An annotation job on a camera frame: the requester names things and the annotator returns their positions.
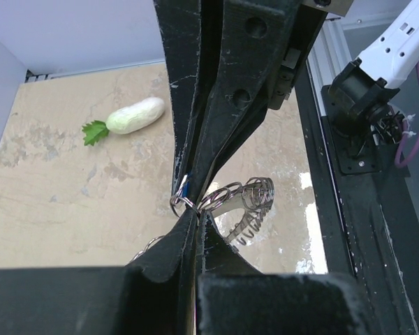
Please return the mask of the metal disc with keyrings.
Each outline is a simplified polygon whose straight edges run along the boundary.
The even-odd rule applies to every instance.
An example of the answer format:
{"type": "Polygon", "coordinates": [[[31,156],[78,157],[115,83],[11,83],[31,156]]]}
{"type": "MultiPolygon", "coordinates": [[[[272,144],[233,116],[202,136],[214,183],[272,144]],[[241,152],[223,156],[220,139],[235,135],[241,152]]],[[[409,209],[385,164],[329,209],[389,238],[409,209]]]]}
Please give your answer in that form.
{"type": "Polygon", "coordinates": [[[185,204],[199,214],[211,213],[214,218],[235,210],[243,211],[240,221],[233,224],[227,234],[221,235],[230,245],[236,242],[245,246],[247,240],[253,239],[260,232],[274,202],[274,183],[269,177],[252,177],[245,183],[235,181],[227,184],[208,193],[198,206],[188,198],[180,197],[180,191],[181,184],[170,201],[173,211],[179,204],[185,204]]]}

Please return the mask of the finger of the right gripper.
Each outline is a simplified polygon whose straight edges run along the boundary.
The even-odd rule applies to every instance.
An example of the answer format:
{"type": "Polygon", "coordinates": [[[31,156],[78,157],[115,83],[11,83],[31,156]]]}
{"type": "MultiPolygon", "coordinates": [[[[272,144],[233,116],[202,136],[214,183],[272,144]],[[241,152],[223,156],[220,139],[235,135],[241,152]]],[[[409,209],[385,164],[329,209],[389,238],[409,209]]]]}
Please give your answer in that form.
{"type": "Polygon", "coordinates": [[[175,153],[174,195],[191,174],[200,129],[219,65],[222,1],[155,1],[168,72],[175,153]]]}

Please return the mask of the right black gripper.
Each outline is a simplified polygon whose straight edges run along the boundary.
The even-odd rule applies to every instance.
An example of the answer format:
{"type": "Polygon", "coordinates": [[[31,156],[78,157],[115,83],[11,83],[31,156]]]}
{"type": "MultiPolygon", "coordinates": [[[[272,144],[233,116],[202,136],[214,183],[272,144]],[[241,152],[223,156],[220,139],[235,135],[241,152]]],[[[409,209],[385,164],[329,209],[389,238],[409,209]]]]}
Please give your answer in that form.
{"type": "Polygon", "coordinates": [[[215,174],[288,99],[329,13],[352,0],[224,1],[220,56],[188,187],[198,204],[215,174]]]}

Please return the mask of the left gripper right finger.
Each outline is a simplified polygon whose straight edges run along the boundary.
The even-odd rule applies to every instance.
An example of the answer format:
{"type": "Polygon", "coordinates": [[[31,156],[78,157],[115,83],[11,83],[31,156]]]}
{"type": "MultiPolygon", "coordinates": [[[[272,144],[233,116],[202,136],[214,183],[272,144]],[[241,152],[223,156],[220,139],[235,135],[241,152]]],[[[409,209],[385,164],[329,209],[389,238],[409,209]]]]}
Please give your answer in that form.
{"type": "Polygon", "coordinates": [[[343,274],[262,274],[216,230],[198,228],[198,334],[369,334],[361,289],[343,274]]]}

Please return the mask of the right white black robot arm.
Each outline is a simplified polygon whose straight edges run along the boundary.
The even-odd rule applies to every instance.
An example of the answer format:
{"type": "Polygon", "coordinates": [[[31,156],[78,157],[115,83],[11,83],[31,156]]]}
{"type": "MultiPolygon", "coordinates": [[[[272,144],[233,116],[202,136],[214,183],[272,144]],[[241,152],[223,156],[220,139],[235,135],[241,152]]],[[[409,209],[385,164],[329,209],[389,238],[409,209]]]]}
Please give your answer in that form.
{"type": "MultiPolygon", "coordinates": [[[[295,86],[328,13],[349,1],[156,1],[175,162],[171,204],[195,207],[214,175],[295,86]]],[[[333,80],[330,95],[371,123],[419,62],[419,1],[333,80]]]]}

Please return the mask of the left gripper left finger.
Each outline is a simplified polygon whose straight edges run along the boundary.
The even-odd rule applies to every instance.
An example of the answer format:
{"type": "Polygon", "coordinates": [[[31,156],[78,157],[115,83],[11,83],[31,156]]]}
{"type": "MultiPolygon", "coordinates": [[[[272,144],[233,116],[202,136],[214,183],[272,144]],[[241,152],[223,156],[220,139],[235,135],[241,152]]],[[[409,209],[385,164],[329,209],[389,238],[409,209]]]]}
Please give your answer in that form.
{"type": "Polygon", "coordinates": [[[0,269],[0,334],[188,334],[196,224],[124,266],[0,269]]]}

